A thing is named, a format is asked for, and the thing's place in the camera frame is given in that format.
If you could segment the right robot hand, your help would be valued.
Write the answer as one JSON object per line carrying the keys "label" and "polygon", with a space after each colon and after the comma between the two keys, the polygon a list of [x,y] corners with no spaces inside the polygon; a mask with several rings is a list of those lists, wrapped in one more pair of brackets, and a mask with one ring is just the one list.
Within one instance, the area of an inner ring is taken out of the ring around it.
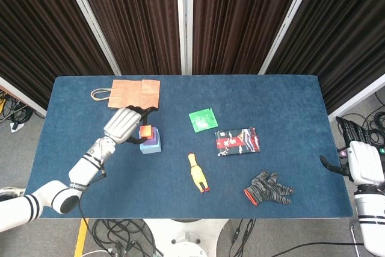
{"label": "right robot hand", "polygon": [[322,165],[331,172],[349,177],[349,180],[356,186],[384,184],[380,153],[372,144],[367,130],[342,117],[336,117],[336,120],[342,128],[345,141],[345,147],[339,149],[338,152],[341,158],[347,159],[347,162],[340,166],[334,166],[327,161],[326,157],[321,155],[319,159]]}

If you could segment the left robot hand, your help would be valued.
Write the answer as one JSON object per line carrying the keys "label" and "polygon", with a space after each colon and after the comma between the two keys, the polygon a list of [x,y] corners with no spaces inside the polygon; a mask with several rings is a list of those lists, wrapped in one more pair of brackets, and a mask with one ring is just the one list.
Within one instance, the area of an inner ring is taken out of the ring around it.
{"label": "left robot hand", "polygon": [[147,125],[147,117],[154,111],[158,111],[158,108],[149,107],[143,109],[132,105],[119,108],[104,126],[105,136],[111,138],[116,144],[124,142],[132,144],[144,143],[148,140],[147,137],[135,138],[131,135],[140,123]]}

